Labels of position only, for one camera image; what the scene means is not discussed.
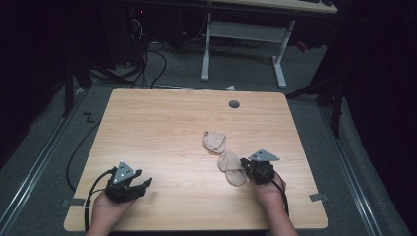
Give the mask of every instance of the fabric piece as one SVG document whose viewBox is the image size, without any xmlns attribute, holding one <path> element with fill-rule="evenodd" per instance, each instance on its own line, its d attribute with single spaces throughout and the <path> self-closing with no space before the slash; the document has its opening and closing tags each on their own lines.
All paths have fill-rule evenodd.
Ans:
<svg viewBox="0 0 417 236">
<path fill-rule="evenodd" d="M 227 180 L 234 186 L 241 186 L 246 182 L 247 176 L 245 170 L 226 171 Z"/>
<path fill-rule="evenodd" d="M 226 150 L 226 135 L 217 132 L 205 132 L 203 146 L 215 153 L 223 153 Z"/>
<path fill-rule="evenodd" d="M 245 169 L 240 163 L 239 157 L 235 152 L 227 150 L 221 154 L 217 161 L 218 168 L 225 172 L 229 170 Z"/>
</svg>

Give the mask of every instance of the table top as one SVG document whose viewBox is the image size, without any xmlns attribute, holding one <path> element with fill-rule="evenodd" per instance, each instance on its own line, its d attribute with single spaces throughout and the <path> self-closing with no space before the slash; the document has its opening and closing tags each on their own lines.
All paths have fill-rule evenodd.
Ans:
<svg viewBox="0 0 417 236">
<path fill-rule="evenodd" d="M 322 2 L 311 3 L 300 0 L 211 0 L 212 2 L 230 3 L 230 4 L 243 4 L 258 7 L 279 8 L 285 10 L 297 10 L 315 13 L 336 13 L 337 8 L 332 6 L 326 6 Z"/>
<path fill-rule="evenodd" d="M 230 100 L 240 106 L 231 108 Z M 285 96 L 278 92 L 117 88 L 75 198 L 85 199 L 99 175 L 125 161 L 142 169 L 131 186 L 153 181 L 116 230 L 268 229 L 250 183 L 231 185 L 217 167 L 218 154 L 204 148 L 205 131 L 225 134 L 226 149 L 239 156 L 261 148 L 279 156 L 272 164 L 287 183 L 295 227 L 328 225 L 322 203 L 309 198 L 318 190 Z M 83 231 L 84 209 L 70 206 L 64 226 Z"/>
</svg>

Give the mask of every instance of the white desk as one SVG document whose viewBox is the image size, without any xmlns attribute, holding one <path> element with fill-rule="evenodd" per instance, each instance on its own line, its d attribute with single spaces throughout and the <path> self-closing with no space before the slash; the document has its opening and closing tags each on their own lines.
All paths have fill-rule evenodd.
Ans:
<svg viewBox="0 0 417 236">
<path fill-rule="evenodd" d="M 323 3 L 309 3 L 298 0 L 212 0 L 208 3 L 220 2 L 229 4 L 244 4 L 258 7 L 279 8 L 291 11 L 308 11 L 315 13 L 336 13 L 337 9 L 333 6 L 328 7 Z M 203 66 L 201 80 L 209 79 L 209 45 L 212 36 L 229 37 L 237 39 L 257 40 L 280 43 L 280 47 L 276 56 L 272 57 L 272 65 L 275 69 L 278 86 L 282 89 L 286 88 L 286 82 L 281 68 L 281 60 L 291 36 L 295 21 L 288 23 L 287 27 L 267 27 L 259 25 L 230 23 L 223 21 L 212 21 L 211 14 L 208 14 L 207 30 L 206 30 L 206 47 L 203 56 Z"/>
</svg>

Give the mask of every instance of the gray carpet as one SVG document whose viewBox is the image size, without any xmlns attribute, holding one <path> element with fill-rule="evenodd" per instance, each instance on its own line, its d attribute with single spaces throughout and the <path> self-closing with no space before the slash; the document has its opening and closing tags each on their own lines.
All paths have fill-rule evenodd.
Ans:
<svg viewBox="0 0 417 236">
<path fill-rule="evenodd" d="M 166 46 L 160 53 L 166 57 L 168 65 L 155 87 L 223 90 L 226 87 L 235 86 L 236 90 L 290 93 L 310 82 L 326 50 L 320 48 L 302 53 L 297 48 L 288 48 L 282 62 L 288 83 L 285 90 L 277 87 L 270 58 L 252 52 L 247 53 L 247 51 L 249 50 L 246 47 L 240 47 L 233 48 L 227 53 L 213 52 L 210 79 L 203 83 L 200 81 L 202 49 L 179 50 Z M 163 60 L 155 53 L 149 53 L 148 59 L 145 76 L 149 86 L 151 80 L 162 70 Z M 67 206 L 63 206 L 63 202 L 73 196 L 73 192 L 66 183 L 65 171 L 79 142 L 102 117 L 109 95 L 116 87 L 121 86 L 107 81 L 95 81 L 94 86 L 84 93 L 86 98 L 74 111 L 74 116 L 53 151 L 48 165 L 7 235 L 83 235 L 82 232 L 66 232 L 63 228 L 68 210 Z M 141 87 L 140 81 L 137 82 L 136 87 Z M 1 212 L 6 210 L 31 166 L 42 152 L 49 136 L 60 122 L 60 115 L 64 110 L 63 97 L 61 89 L 48 108 L 32 124 L 30 133 L 13 158 L 0 171 Z M 321 193 L 328 195 L 328 199 L 323 202 L 328 216 L 328 227 L 320 230 L 299 230 L 300 235 L 368 235 L 346 183 L 337 149 L 327 129 L 328 124 L 323 119 L 320 109 L 310 96 L 289 100 L 289 105 L 318 189 Z M 344 104 L 344 109 L 340 123 L 341 141 L 376 213 L 383 235 L 409 235 L 361 146 L 346 104 Z M 90 120 L 94 120 L 95 123 L 87 122 L 87 115 L 84 113 L 90 113 Z M 70 168 L 70 179 L 74 185 L 78 184 L 95 132 L 96 129 L 74 156 Z M 256 232 L 177 232 L 156 235 L 261 234 Z"/>
</svg>

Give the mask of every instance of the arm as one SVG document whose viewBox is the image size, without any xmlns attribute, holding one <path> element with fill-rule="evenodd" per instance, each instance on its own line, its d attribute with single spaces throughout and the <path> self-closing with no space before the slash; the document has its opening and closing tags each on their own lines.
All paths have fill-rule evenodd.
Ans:
<svg viewBox="0 0 417 236">
<path fill-rule="evenodd" d="M 273 179 L 276 184 L 285 189 L 285 182 L 275 174 Z M 270 233 L 272 236 L 291 236 L 298 235 L 291 220 L 285 212 L 282 194 L 272 183 L 266 185 L 252 184 L 257 193 L 257 197 L 264 208 L 269 222 Z"/>
<path fill-rule="evenodd" d="M 107 236 L 134 202 L 135 200 L 131 200 L 116 204 L 101 192 L 94 201 L 91 226 L 86 236 Z"/>
</svg>

